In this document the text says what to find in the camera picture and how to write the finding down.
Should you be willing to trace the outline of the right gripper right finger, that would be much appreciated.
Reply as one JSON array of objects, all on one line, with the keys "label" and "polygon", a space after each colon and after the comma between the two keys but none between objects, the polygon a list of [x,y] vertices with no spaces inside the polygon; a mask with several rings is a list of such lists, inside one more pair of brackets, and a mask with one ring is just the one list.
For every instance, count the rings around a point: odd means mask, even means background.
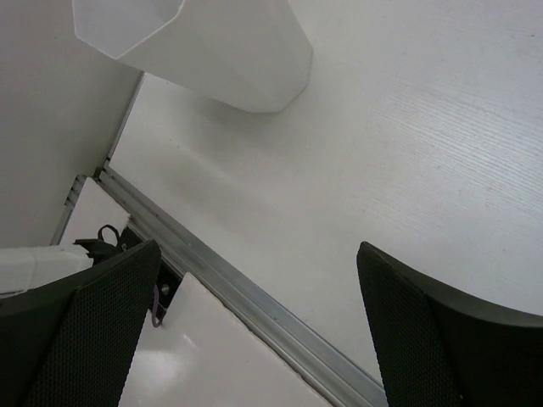
[{"label": "right gripper right finger", "polygon": [[391,406],[540,406],[542,318],[412,269],[368,242],[357,270]]}]

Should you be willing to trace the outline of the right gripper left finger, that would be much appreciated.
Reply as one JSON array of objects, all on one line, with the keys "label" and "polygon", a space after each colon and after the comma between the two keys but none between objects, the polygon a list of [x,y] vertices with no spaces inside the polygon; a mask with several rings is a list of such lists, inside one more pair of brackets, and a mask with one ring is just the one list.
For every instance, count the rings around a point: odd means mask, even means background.
[{"label": "right gripper left finger", "polygon": [[3,406],[116,406],[160,270],[148,240],[1,302]]}]

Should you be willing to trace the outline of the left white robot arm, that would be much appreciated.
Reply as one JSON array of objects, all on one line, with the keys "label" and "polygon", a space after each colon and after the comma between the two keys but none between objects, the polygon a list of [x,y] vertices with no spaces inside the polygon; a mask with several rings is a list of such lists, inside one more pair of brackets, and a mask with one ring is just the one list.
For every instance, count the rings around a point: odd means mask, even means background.
[{"label": "left white robot arm", "polygon": [[127,250],[124,243],[78,239],[45,247],[1,250],[1,297],[18,295],[89,269]]}]

